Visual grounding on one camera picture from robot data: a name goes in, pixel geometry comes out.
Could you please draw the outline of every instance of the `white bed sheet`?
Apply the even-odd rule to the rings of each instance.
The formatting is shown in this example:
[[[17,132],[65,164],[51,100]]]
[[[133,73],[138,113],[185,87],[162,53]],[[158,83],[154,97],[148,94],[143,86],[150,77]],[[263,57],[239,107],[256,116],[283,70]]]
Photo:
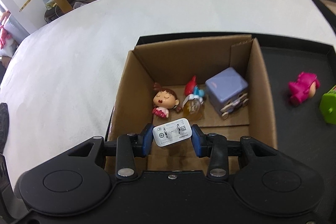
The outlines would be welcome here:
[[[175,32],[255,32],[336,45],[311,0],[98,0],[27,37],[1,83],[10,127],[9,177],[104,136],[127,52]]]

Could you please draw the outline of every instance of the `green container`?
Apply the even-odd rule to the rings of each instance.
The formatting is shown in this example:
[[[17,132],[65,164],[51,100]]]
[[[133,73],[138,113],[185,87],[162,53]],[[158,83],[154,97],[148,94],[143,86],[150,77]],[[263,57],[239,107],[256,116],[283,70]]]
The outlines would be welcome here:
[[[325,122],[336,124],[336,85],[329,92],[323,94],[320,111]]]

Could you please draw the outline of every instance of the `brown hair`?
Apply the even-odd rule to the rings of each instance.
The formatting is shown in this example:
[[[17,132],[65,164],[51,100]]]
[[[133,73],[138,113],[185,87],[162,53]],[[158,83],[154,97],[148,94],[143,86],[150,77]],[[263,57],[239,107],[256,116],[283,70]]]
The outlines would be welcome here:
[[[163,88],[163,87],[162,87],[159,83],[157,83],[157,82],[154,83],[154,87],[153,87],[153,89],[154,89],[154,91],[155,91],[156,93],[161,92],[161,91],[166,91],[166,92],[170,93],[172,96],[174,96],[174,97],[175,97],[175,100],[178,99],[178,98],[177,98],[177,95],[176,95],[176,93],[175,93],[175,91],[173,91],[173,90],[171,90],[171,89]],[[182,110],[180,104],[178,104],[177,106],[175,106],[174,109],[175,109],[175,111],[176,111],[177,113],[179,113],[179,112]]]

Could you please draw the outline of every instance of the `cardboard box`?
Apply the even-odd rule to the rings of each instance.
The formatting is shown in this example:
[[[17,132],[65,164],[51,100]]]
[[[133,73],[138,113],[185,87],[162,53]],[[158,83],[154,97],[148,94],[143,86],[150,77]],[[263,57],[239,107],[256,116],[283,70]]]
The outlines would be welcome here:
[[[170,111],[169,119],[152,115],[154,82],[174,90],[184,100],[184,86],[193,75],[198,84],[233,67],[249,83],[249,104],[222,120],[209,100],[205,101],[204,119],[196,123],[204,133],[218,133],[238,141],[250,135],[277,148],[272,94],[258,40],[251,35],[186,38],[139,45],[130,51],[125,63],[112,114],[109,140],[134,132],[140,133],[147,123],[155,126],[182,117]],[[106,171],[114,173],[113,157],[107,159]],[[150,155],[136,158],[137,171],[203,170],[209,158],[196,157],[191,139],[166,147],[153,141]],[[237,158],[230,159],[230,173],[239,169]]]

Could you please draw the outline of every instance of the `silver screw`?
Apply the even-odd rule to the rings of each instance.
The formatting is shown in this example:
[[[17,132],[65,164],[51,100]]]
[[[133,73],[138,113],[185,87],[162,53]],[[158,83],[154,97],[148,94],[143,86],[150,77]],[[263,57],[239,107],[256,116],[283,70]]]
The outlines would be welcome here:
[[[122,177],[130,177],[133,174],[134,174],[134,170],[131,168],[122,168],[122,169],[119,169],[118,171],[118,175]]]
[[[224,177],[226,175],[226,171],[221,168],[215,168],[210,171],[210,175],[213,177]]]
[[[168,178],[169,179],[177,179],[177,175],[171,174],[171,175],[168,175]]]

